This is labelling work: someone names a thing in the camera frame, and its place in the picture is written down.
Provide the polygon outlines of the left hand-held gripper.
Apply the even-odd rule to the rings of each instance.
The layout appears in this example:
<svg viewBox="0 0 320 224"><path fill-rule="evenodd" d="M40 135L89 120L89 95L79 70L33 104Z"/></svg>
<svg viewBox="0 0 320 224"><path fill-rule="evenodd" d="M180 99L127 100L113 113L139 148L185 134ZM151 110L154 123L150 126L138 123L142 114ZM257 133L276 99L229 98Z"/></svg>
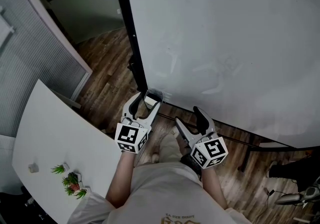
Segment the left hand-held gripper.
<svg viewBox="0 0 320 224"><path fill-rule="evenodd" d="M160 109L157 102L145 117L136 119L136 113L143 95L141 92L132 96L123 106L121 121L115 131L115 142L122 151L138 154L149 138L152 123Z"/></svg>

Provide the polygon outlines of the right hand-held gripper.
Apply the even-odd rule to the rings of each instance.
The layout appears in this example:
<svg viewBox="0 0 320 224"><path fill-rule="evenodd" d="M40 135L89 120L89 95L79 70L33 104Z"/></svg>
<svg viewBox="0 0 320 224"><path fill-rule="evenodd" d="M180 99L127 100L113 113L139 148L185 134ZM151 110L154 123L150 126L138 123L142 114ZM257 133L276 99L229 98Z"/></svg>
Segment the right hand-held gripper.
<svg viewBox="0 0 320 224"><path fill-rule="evenodd" d="M223 137L219 137L214 133L215 124L213 119L199 107L194 106L193 111L196 116L197 130L202 135L208 135L199 139L193 145L190 155L202 169L207 169L222 163L228 155L228 150ZM187 143L197 138L197 134L192 133L179 117L175 117L175 125Z"/></svg>

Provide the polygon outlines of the person's left forearm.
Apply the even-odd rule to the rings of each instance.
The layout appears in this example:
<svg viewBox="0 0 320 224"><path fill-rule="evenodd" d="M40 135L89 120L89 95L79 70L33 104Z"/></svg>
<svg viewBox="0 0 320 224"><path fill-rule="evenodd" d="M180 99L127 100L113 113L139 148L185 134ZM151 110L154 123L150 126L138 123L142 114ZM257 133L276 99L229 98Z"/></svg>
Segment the person's left forearm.
<svg viewBox="0 0 320 224"><path fill-rule="evenodd" d="M105 199L115 208L122 207L131 194L131 182L136 155L122 152L115 174L109 186Z"/></svg>

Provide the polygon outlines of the person's right forearm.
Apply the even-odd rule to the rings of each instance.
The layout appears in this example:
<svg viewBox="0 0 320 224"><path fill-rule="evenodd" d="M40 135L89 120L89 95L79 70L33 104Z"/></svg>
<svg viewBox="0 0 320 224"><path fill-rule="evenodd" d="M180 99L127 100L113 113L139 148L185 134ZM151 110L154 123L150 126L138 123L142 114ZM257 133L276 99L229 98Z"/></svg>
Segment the person's right forearm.
<svg viewBox="0 0 320 224"><path fill-rule="evenodd" d="M224 209L228 208L219 177L214 167L202 169L201 180L204 190Z"/></svg>

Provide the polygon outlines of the whiteboard on black stand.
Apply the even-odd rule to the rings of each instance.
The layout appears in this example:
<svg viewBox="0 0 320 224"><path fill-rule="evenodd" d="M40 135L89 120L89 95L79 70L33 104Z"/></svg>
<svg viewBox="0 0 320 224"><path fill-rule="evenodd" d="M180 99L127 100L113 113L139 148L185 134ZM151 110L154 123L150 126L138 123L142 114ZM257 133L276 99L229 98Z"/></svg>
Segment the whiteboard on black stand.
<svg viewBox="0 0 320 224"><path fill-rule="evenodd" d="M320 0L119 0L138 89L277 143L320 148Z"/></svg>

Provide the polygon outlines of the person's beige trousers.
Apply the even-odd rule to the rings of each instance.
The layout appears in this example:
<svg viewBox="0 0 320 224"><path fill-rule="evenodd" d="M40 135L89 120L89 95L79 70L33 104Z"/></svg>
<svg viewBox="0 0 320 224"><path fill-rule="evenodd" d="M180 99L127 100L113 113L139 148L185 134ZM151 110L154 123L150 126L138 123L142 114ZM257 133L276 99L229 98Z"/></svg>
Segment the person's beige trousers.
<svg viewBox="0 0 320 224"><path fill-rule="evenodd" d="M186 153L186 142L181 134L175 138L171 131L169 131L161 140L159 144L159 162L158 163L172 163L180 162L181 157ZM152 164L151 160L146 163L136 164L135 167Z"/></svg>

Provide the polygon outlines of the black waist device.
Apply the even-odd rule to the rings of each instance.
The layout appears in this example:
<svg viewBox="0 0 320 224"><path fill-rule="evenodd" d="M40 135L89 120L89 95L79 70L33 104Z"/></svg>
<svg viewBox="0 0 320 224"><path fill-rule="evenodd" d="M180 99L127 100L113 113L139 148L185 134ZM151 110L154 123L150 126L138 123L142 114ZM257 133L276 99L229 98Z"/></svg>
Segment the black waist device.
<svg viewBox="0 0 320 224"><path fill-rule="evenodd" d="M202 169L190 154L182 156L180 162L191 168L197 174L199 180L202 180Z"/></svg>

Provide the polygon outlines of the white table leg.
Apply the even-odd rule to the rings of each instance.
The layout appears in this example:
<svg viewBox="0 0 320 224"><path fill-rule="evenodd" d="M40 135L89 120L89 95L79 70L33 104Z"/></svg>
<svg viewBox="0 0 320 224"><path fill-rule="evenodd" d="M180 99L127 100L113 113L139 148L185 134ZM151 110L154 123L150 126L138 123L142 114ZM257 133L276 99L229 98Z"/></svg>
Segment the white table leg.
<svg viewBox="0 0 320 224"><path fill-rule="evenodd" d="M70 98L67 98L67 97L63 97L64 98L64 102L67 104L67 105L69 105L69 106L71 106L71 107L75 107L75 108L77 108L77 109L81 109L81 105L79 104L79 103L77 103L77 102L75 102L75 101L73 101L72 99L70 99Z"/></svg>

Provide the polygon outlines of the person's white t-shirt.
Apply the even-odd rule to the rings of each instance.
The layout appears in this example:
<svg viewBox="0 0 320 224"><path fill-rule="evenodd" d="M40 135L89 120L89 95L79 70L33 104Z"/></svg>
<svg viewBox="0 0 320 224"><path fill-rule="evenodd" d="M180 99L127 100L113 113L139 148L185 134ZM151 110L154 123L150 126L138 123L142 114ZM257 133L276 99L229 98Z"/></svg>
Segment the person's white t-shirt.
<svg viewBox="0 0 320 224"><path fill-rule="evenodd" d="M115 208L89 193L67 224L251 224L232 208L224 210L195 172L180 162L141 165L133 170L130 196Z"/></svg>

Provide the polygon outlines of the white furniture foot bar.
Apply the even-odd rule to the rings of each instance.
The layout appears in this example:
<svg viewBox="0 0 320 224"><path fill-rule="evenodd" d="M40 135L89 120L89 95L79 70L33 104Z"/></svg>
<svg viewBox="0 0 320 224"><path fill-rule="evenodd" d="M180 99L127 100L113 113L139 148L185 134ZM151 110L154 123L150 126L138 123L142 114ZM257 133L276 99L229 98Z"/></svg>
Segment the white furniture foot bar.
<svg viewBox="0 0 320 224"><path fill-rule="evenodd" d="M281 144L279 142L261 142L259 144L261 148L286 148L288 145Z"/></svg>

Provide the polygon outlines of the dark green potted succulent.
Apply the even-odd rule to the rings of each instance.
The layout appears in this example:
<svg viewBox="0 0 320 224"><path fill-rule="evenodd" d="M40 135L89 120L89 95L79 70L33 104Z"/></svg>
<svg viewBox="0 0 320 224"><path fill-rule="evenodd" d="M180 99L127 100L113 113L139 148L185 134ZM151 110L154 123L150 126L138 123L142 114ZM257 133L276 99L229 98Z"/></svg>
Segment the dark green potted succulent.
<svg viewBox="0 0 320 224"><path fill-rule="evenodd" d="M76 185L79 183L78 175L74 172L68 174L67 177L63 177L62 184L64 186Z"/></svg>

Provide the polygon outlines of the spiky green potted plant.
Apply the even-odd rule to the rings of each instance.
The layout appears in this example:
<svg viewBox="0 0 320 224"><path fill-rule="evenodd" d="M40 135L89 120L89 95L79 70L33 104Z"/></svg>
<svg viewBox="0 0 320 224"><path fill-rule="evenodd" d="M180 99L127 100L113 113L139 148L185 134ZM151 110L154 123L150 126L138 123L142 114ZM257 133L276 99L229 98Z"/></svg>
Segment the spiky green potted plant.
<svg viewBox="0 0 320 224"><path fill-rule="evenodd" d="M54 174L62 174L69 170L69 166L66 163L62 163L60 165L56 165L53 168L51 168L51 172Z"/></svg>
<svg viewBox="0 0 320 224"><path fill-rule="evenodd" d="M77 200L83 198L86 194L88 194L91 191L89 187L81 188L75 193L75 197Z"/></svg>

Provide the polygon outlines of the grey metallic device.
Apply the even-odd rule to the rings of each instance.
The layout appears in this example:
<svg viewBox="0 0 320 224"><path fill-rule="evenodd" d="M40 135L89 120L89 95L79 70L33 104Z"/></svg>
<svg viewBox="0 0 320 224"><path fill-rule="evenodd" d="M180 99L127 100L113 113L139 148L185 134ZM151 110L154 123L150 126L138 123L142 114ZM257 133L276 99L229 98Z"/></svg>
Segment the grey metallic device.
<svg viewBox="0 0 320 224"><path fill-rule="evenodd" d="M286 194L276 200L276 205L298 205L320 201L320 176L304 191L297 194Z"/></svg>

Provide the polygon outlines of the black office chair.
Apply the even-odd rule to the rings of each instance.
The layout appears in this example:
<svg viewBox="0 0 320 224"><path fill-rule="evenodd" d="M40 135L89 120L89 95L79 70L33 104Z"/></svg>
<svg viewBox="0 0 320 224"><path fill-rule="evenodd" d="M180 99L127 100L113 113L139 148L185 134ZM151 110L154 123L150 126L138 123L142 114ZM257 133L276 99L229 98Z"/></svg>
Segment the black office chair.
<svg viewBox="0 0 320 224"><path fill-rule="evenodd" d="M56 224L22 186L19 195L0 192L0 215L6 224Z"/></svg>

